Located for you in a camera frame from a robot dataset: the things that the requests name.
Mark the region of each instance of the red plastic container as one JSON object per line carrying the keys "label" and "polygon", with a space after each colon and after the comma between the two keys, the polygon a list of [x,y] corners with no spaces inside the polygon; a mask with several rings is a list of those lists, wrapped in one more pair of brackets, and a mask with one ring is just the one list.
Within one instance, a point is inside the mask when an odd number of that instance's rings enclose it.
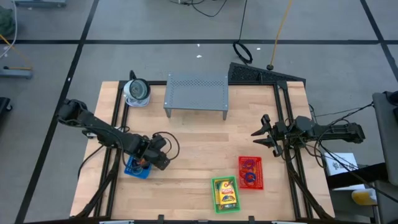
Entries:
{"label": "red plastic container", "polygon": [[239,156],[239,188],[263,189],[261,157]]}

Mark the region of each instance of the wooden tabletop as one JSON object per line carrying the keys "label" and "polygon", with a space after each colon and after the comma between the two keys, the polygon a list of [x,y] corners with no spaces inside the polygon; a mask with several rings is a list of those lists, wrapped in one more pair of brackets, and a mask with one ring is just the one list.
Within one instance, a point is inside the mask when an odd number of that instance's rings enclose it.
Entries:
{"label": "wooden tabletop", "polygon": [[[294,116],[310,118],[303,83],[288,82],[288,86]],[[99,93],[95,116],[107,123],[111,122],[117,87],[118,82],[103,82]],[[147,180],[124,174],[121,163],[113,219],[155,220],[159,214],[165,215],[166,220],[248,220],[250,215],[256,220],[295,219],[285,162],[281,157],[275,158],[272,149],[252,143],[261,137],[250,136],[261,127],[262,115],[268,114],[272,124],[278,120],[273,87],[229,86],[226,121],[222,112],[217,111],[173,110],[168,118],[163,109],[165,86],[151,86],[151,90],[148,106],[129,109],[127,125],[131,132],[142,135],[151,136],[157,131],[173,133],[181,145],[180,155],[166,170],[152,169]],[[282,91],[280,95],[287,117]],[[96,139],[88,140],[85,157],[98,146]],[[168,157],[175,153],[172,149]],[[105,150],[99,152],[81,170],[71,215],[80,212],[97,190],[104,154]],[[216,214],[211,178],[238,176],[238,156],[262,157],[264,190],[240,189],[241,211]],[[308,189],[325,211],[334,216],[323,169],[304,149],[302,160]],[[298,188],[297,192],[304,217],[302,194]]]}

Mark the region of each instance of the black metal frame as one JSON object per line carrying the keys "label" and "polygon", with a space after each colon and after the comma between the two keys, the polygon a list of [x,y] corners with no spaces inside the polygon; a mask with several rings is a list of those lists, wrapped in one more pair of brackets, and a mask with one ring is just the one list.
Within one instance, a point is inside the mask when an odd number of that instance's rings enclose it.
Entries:
{"label": "black metal frame", "polygon": [[[119,114],[119,108],[121,104],[121,99],[122,99],[122,94],[123,94],[123,86],[126,84],[127,81],[120,81],[118,85],[118,93],[116,95],[116,101],[114,105],[114,111],[113,111],[113,117],[112,117],[112,122],[111,125],[115,126],[118,120],[118,114]],[[166,85],[166,81],[148,81],[150,85]],[[266,85],[266,86],[272,86],[274,89],[274,95],[275,95],[275,103],[277,107],[277,113],[278,113],[278,118],[280,121],[284,120],[284,115],[283,115],[283,109],[282,109],[282,104],[280,102],[280,94],[279,94],[279,88],[282,89],[283,94],[284,94],[284,99],[285,99],[285,104],[286,104],[286,110],[287,110],[287,115],[289,121],[293,120],[293,111],[292,107],[290,104],[290,96],[289,96],[289,90],[287,88],[287,82],[286,81],[276,81],[276,82],[264,82],[262,79],[260,79],[258,82],[257,81],[239,81],[239,82],[234,82],[230,81],[229,85]],[[129,107],[127,104],[124,104],[124,110],[123,110],[123,115],[122,115],[122,121],[121,121],[121,126],[125,126],[127,122],[127,115],[128,115],[128,109]],[[291,160],[290,156],[290,151],[285,150],[285,158],[286,160]],[[296,161],[297,161],[297,167],[298,167],[298,173],[300,175],[301,180],[307,186],[306,180],[305,180],[305,173],[304,173],[304,168],[303,168],[303,162],[300,154],[300,150],[296,150],[297,155],[295,156]],[[104,177],[106,176],[106,173],[108,172],[109,169],[109,160],[110,160],[110,155],[111,155],[111,150],[107,149],[105,158],[104,158],[104,164],[103,164],[103,169],[101,173],[101,180],[100,183],[103,183]],[[117,181],[117,176],[115,177],[115,180],[112,181],[111,187],[109,190],[109,197],[108,197],[108,202],[106,206],[106,213],[104,218],[110,218],[112,215],[112,207],[113,207],[113,200],[114,200],[114,194],[116,191],[116,181]],[[299,199],[297,197],[297,188],[295,185],[295,182],[291,176],[289,176],[289,185],[290,185],[290,193],[292,196],[292,205],[293,205],[293,210],[295,214],[295,219],[298,220],[301,217],[300,213],[300,205],[299,205]],[[305,205],[305,210],[307,214],[307,218],[313,218],[312,214],[312,209],[305,197],[303,197],[304,205]],[[94,217],[99,217],[100,216],[100,210],[101,210],[101,204],[102,204],[102,198],[99,199],[96,207],[95,207],[95,212],[94,212]],[[154,223],[156,220],[135,220],[135,223]],[[188,223],[194,221],[164,221],[164,222],[170,222],[170,223]],[[211,223],[231,223],[231,221],[208,221]],[[247,221],[244,222],[232,222],[232,223],[247,223]],[[255,223],[270,223],[269,221],[255,221]]]}

